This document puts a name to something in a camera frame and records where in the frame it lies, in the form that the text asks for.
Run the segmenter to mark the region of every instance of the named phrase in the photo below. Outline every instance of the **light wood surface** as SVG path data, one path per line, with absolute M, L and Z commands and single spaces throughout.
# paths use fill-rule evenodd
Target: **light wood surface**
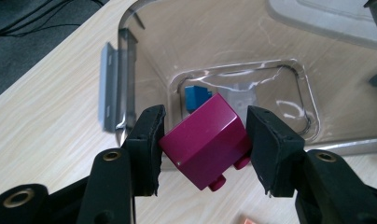
M 100 52 L 106 42 L 117 45 L 119 19 L 133 2 L 111 0 L 0 96 L 0 194 L 28 183 L 43 184 L 52 193 L 88 175 L 96 154 L 116 146 L 114 135 L 102 133 L 97 121 Z M 345 43 L 333 44 L 332 50 L 334 58 L 319 58 L 330 64 L 322 73 L 340 63 L 349 65 L 347 74 L 365 69 L 350 60 L 377 67 L 377 50 Z M 343 82 L 321 75 L 313 81 L 324 86 Z M 318 92 L 332 98 L 327 90 Z M 343 102 L 322 99 L 326 113 Z M 377 155 L 346 159 L 366 184 L 377 188 Z M 177 171 L 162 172 L 159 197 L 136 199 L 138 223 L 242 223 L 244 217 L 257 223 L 298 223 L 294 199 L 265 196 L 250 166 L 229 169 L 225 177 L 225 186 L 213 193 L 197 190 Z

